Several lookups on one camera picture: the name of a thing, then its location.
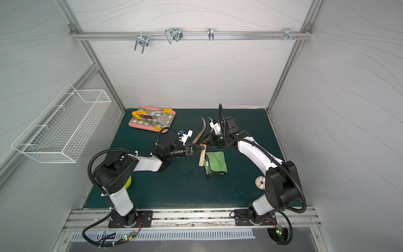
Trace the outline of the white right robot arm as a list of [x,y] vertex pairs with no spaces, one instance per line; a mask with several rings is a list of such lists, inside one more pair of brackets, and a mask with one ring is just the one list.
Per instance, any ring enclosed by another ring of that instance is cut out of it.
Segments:
[[262,172],[264,195],[249,207],[250,217],[281,210],[302,214],[307,203],[296,165],[273,156],[247,131],[240,131],[233,117],[210,120],[207,145],[215,148],[233,147],[245,155]]

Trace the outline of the green and black rag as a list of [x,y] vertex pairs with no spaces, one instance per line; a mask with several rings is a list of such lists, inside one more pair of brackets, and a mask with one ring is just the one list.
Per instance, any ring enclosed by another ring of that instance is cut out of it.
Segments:
[[207,178],[214,175],[226,175],[228,172],[225,155],[222,151],[206,153],[204,167]]

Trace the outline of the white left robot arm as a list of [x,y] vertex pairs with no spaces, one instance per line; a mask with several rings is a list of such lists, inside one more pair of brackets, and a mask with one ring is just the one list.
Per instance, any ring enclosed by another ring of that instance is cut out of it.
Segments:
[[156,143],[156,151],[149,155],[125,149],[108,149],[93,156],[87,166],[91,183],[101,192],[119,217],[135,214],[135,207],[127,192],[126,183],[134,172],[162,172],[172,159],[192,157],[205,150],[204,146],[164,138]]

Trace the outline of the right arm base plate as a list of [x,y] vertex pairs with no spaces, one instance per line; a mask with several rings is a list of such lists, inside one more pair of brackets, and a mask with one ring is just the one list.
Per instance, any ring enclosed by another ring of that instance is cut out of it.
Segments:
[[258,215],[252,208],[235,209],[229,216],[235,220],[236,226],[275,226],[276,217],[270,213]]

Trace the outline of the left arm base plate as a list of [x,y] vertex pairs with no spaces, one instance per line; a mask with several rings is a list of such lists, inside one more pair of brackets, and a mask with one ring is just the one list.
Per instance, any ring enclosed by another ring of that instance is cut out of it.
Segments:
[[111,211],[111,220],[108,228],[135,228],[151,227],[153,211],[130,211],[126,216],[121,216],[116,210]]

